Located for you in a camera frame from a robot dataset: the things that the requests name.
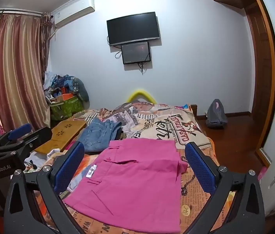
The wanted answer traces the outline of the pink pants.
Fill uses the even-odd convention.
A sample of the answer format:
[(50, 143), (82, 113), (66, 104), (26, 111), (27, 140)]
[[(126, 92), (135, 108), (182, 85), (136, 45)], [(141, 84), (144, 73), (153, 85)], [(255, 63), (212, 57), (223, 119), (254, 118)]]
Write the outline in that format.
[(172, 140), (111, 141), (65, 204), (100, 222), (138, 232), (180, 232), (181, 175)]

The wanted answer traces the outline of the wooden lap tray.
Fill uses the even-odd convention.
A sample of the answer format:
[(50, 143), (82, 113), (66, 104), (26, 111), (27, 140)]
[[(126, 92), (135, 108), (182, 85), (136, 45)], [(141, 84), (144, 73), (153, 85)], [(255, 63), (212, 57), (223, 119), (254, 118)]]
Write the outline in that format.
[(52, 129), (51, 140), (36, 148), (35, 151), (42, 154), (48, 154), (53, 149), (63, 151), (85, 127), (86, 121), (61, 121)]

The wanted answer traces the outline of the pink slipper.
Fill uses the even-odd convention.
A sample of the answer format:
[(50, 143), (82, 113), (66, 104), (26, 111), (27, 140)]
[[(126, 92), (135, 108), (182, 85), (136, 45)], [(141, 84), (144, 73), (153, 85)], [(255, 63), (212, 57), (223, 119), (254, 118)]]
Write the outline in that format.
[(263, 166), (263, 167), (261, 168), (261, 170), (260, 170), (258, 176), (257, 176), (258, 180), (261, 180), (261, 179), (262, 179), (262, 177), (264, 176), (264, 174), (266, 173), (266, 171), (267, 171), (267, 167), (266, 167), (266, 166)]

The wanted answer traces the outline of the green laundry basket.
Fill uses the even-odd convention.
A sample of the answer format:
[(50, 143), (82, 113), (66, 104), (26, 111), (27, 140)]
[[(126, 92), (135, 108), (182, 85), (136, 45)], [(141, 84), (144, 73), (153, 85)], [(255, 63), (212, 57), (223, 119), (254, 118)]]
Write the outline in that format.
[(78, 96), (54, 103), (49, 107), (51, 120), (54, 121), (63, 121), (84, 110), (83, 103)]

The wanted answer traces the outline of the pile of clothes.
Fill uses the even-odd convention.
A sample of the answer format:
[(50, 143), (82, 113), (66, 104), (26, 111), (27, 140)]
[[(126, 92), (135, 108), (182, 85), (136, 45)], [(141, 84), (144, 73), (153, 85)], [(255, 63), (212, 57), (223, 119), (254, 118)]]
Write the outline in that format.
[(79, 78), (68, 74), (60, 75), (51, 71), (46, 71), (45, 83), (43, 85), (45, 96), (49, 99), (57, 98), (62, 94), (62, 88), (65, 88), (65, 92), (68, 94), (77, 95), (81, 101), (86, 103), (89, 102), (88, 92)]

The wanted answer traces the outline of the folded blue jeans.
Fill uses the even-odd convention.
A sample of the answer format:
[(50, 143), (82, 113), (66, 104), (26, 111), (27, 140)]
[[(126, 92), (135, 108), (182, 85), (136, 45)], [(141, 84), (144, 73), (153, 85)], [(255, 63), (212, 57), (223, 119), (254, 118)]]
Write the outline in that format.
[(99, 153), (108, 148), (110, 141), (119, 139), (121, 132), (121, 121), (101, 121), (94, 118), (77, 141), (83, 144), (85, 154)]

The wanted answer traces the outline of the striped pink gold curtain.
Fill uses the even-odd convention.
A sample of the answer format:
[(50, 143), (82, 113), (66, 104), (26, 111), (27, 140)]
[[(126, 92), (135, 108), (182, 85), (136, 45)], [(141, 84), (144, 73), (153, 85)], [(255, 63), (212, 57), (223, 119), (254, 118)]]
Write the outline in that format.
[(29, 123), (50, 126), (43, 84), (51, 26), (44, 18), (0, 15), (0, 125), (9, 131)]

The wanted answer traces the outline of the grey backpack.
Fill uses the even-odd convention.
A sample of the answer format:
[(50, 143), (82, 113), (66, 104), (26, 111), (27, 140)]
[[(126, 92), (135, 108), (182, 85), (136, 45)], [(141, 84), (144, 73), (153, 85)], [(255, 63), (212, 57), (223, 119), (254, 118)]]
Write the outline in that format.
[(228, 123), (223, 104), (219, 99), (214, 99), (206, 114), (206, 125), (209, 128), (224, 127)]

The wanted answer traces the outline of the printed orange bed blanket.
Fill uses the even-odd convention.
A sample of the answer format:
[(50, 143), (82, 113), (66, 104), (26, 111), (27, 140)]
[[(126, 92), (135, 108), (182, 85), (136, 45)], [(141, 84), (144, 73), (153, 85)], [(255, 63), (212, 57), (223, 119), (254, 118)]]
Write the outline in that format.
[[(205, 155), (210, 156), (219, 166), (219, 162), (216, 159), (214, 143), (205, 135), (204, 130), (200, 128), (196, 120), (196, 109), (196, 106), (189, 106), (188, 104), (178, 107), (135, 101), (122, 104), (115, 110), (108, 110), (105, 108), (83, 110), (74, 114), (67, 120), (86, 121), (86, 126), (89, 125), (94, 118), (98, 118), (101, 121), (106, 121), (108, 119), (111, 121), (121, 121), (122, 133), (120, 139), (149, 138), (173, 140), (184, 162), (187, 162), (184, 155), (185, 145), (193, 141)], [(67, 152), (83, 130), (84, 128), (63, 151), (60, 151), (60, 149), (53, 149), (48, 154), (34, 152), (29, 159), (33, 159), (34, 156), (38, 157), (38, 160), (41, 161), (46, 159), (43, 163), (38, 163), (38, 160), (33, 160), (34, 164), (38, 166), (37, 170), (40, 170), (44, 165), (52, 165), (58, 157)], [(90, 168), (91, 164), (98, 157), (98, 154), (99, 153), (85, 154), (69, 187), (60, 195), (62, 199), (70, 196), (70, 193), (78, 186), (82, 177), (86, 174), (85, 171), (87, 171), (87, 168)], [(27, 170), (28, 172), (37, 171), (33, 168), (27, 168)], [(35, 192), (35, 195), (47, 225), (55, 230), (56, 226), (47, 211), (40, 192)], [(180, 233), (183, 233), (188, 226), (192, 224), (209, 197), (210, 195), (203, 191), (193, 170), (188, 164), (187, 171), (181, 175)], [(139, 233), (99, 222), (68, 206), (67, 209), (85, 233)]]

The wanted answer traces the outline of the yellow curved headboard piece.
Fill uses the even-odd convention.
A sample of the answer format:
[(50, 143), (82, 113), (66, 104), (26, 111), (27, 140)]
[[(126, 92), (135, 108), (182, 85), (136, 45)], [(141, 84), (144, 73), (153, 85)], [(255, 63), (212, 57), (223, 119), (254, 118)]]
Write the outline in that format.
[(139, 98), (143, 98), (149, 103), (156, 104), (156, 100), (144, 89), (137, 89), (133, 93), (131, 93), (127, 99), (127, 102), (133, 102), (134, 100), (138, 100)]

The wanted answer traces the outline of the white air conditioner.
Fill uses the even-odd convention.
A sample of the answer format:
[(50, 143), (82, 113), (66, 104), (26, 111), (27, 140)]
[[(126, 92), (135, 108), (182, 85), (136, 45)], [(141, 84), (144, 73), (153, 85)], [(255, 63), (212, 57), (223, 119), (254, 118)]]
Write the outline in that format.
[(95, 12), (94, 0), (79, 0), (54, 13), (56, 28), (61, 28), (74, 20)]

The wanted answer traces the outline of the small black wall monitor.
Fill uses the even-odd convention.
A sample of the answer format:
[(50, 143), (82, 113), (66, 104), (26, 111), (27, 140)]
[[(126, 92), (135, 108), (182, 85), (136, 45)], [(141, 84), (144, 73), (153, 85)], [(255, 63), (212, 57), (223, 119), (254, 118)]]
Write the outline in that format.
[(124, 65), (151, 61), (150, 46), (147, 41), (128, 43), (121, 46)]

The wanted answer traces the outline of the black wall television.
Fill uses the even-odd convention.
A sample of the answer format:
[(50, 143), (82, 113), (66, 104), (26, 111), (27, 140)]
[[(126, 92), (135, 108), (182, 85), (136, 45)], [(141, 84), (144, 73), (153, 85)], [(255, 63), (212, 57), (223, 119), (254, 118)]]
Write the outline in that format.
[(106, 21), (110, 46), (160, 39), (155, 12), (122, 16)]

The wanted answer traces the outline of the brown wooden door frame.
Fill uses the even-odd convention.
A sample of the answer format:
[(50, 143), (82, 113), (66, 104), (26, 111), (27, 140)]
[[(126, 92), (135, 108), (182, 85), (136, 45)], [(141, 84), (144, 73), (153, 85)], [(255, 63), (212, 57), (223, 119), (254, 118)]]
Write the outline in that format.
[(252, 117), (260, 128), (255, 154), (268, 167), (271, 160), (263, 151), (275, 112), (275, 34), (263, 0), (245, 7), (255, 56), (255, 90)]

